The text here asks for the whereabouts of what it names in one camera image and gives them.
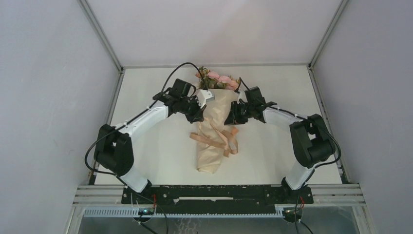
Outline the pink fake rose sprig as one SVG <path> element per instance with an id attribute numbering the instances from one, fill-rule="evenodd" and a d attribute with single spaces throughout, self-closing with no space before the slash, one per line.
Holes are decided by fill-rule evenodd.
<path id="1" fill-rule="evenodd" d="M 198 89 L 209 89 L 211 85 L 211 78 L 207 75 L 209 69 L 204 66 L 198 68 L 198 73 L 195 75 L 199 82 L 197 84 Z"/>

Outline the pink fake rose stem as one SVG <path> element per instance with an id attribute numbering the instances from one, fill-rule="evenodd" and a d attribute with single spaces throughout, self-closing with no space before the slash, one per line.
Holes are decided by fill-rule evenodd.
<path id="1" fill-rule="evenodd" d="M 210 79 L 209 87 L 213 89 L 227 89 L 235 91 L 241 83 L 239 79 L 235 79 L 232 76 L 221 76 L 214 71 L 208 72 L 207 77 Z"/>

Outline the brown wrapping paper sheet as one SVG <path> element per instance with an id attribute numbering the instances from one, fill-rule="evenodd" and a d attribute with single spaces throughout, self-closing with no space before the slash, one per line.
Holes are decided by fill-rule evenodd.
<path id="1" fill-rule="evenodd" d="M 199 172 L 214 174 L 225 157 L 236 155 L 239 145 L 236 135 L 239 130 L 234 126 L 225 126 L 230 106 L 237 101 L 238 94 L 227 89 L 212 89 L 213 101 L 206 103 L 204 121 L 198 123 L 198 132 L 190 138 L 197 142 L 196 169 Z"/>

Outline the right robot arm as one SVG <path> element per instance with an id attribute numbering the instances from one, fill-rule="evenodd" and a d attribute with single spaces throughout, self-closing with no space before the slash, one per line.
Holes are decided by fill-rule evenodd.
<path id="1" fill-rule="evenodd" d="M 224 124 L 246 124 L 250 118 L 283 127 L 290 134 L 296 162 L 282 179 L 281 192 L 284 201 L 295 202 L 315 169 L 330 164 L 328 158 L 338 151 L 339 144 L 327 130 L 322 116 L 299 115 L 275 102 L 267 102 L 258 87 L 238 93 Z"/>

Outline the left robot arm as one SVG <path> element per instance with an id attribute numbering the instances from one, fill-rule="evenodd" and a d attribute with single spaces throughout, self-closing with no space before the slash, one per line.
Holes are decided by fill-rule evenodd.
<path id="1" fill-rule="evenodd" d="M 86 156 L 94 150 L 94 159 L 107 169 L 105 174 L 115 176 L 133 191 L 140 203 L 151 200 L 150 181 L 135 164 L 133 144 L 150 128 L 175 113 L 183 114 L 189 123 L 202 122 L 207 102 L 214 100 L 208 89 L 195 91 L 189 96 L 192 84 L 177 79 L 173 86 L 153 96 L 153 103 L 138 115 L 115 126 L 100 127 L 97 140 Z"/>

